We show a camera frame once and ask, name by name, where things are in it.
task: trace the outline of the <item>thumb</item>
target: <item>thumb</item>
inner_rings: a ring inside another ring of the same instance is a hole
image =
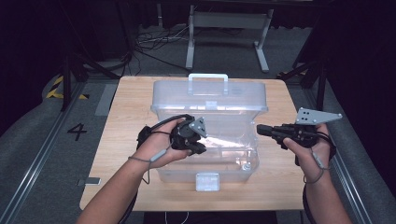
[[[283,139],[283,144],[285,144],[285,146],[290,149],[297,157],[302,156],[306,152],[304,147],[300,146],[290,138]]]

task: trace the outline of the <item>forearm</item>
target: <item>forearm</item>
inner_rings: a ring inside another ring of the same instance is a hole
[[[85,207],[78,223],[117,223],[136,195],[149,164],[129,160],[108,180]]]
[[[306,185],[306,198],[318,224],[351,223],[328,171],[317,183]]]

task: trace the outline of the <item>yellow tape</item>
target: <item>yellow tape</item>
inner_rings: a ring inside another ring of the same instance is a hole
[[[61,93],[56,93],[56,90],[58,87],[61,85],[62,81],[64,81],[64,76],[59,75],[58,78],[56,78],[55,82],[53,83],[52,87],[49,90],[49,93],[47,94],[47,98],[58,98],[58,99],[63,99],[64,95]],[[81,94],[78,99],[80,100],[88,100],[90,98],[89,94]]]

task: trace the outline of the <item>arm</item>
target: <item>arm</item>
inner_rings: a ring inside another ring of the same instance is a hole
[[[177,121],[173,120],[155,131],[170,133],[176,124]],[[153,133],[136,151],[133,155],[134,158],[148,161],[162,149],[168,148],[170,145],[169,135],[165,133]],[[149,168],[162,167],[171,161],[184,159],[189,153],[188,150],[169,148],[162,157],[152,164],[128,160],[92,198],[77,223],[118,223],[132,198],[136,195],[143,174]]]
[[[325,124],[319,125],[318,131],[329,134]],[[285,138],[284,144],[298,157],[304,171],[307,182],[306,198],[314,220],[320,224],[351,223],[332,184],[329,171],[324,170],[323,175],[320,176],[322,171],[313,158],[311,148],[301,147],[289,138]],[[320,139],[312,147],[312,151],[318,155],[324,167],[329,167],[330,146],[325,140]]]

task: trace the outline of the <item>wooden table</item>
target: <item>wooden table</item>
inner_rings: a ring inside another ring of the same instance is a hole
[[[96,192],[115,174],[136,148],[136,137],[147,124],[158,120],[150,111],[152,87],[156,80],[186,77],[123,77],[120,80],[106,126],[93,161],[90,177],[100,177],[100,186],[86,186],[81,198],[83,209]],[[259,115],[256,124],[293,123],[296,110],[285,83],[272,79],[236,79],[266,85],[269,112]],[[140,185],[135,211],[224,211],[301,210],[303,172],[294,164],[294,154],[275,140],[259,138],[260,166],[245,183],[221,183],[220,191],[198,192],[194,183],[163,183],[156,170],[150,184]]]

